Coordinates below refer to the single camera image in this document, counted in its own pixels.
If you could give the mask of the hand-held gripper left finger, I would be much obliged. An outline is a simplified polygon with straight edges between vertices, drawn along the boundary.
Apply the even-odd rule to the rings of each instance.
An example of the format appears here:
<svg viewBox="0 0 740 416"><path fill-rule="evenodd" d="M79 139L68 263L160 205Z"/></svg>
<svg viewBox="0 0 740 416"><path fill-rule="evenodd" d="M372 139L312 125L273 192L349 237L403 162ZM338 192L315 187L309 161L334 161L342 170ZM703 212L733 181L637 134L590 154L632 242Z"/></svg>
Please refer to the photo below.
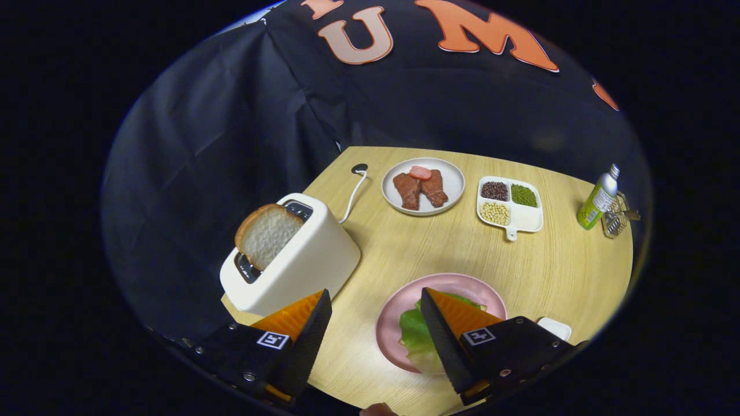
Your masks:
<svg viewBox="0 0 740 416"><path fill-rule="evenodd" d="M293 405L308 385L326 329L327 289L249 325L231 323L194 345L194 362L251 397Z"/></svg>

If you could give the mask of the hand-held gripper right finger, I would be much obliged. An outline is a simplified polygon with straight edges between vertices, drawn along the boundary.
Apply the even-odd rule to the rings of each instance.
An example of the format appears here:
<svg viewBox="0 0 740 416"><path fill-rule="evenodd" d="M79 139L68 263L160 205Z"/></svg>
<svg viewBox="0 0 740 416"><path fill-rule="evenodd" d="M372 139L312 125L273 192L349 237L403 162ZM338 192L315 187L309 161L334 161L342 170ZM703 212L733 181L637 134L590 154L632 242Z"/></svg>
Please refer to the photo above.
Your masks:
<svg viewBox="0 0 740 416"><path fill-rule="evenodd" d="M507 398L579 351L526 317L502 320L428 287L422 290L420 310L464 405Z"/></svg>

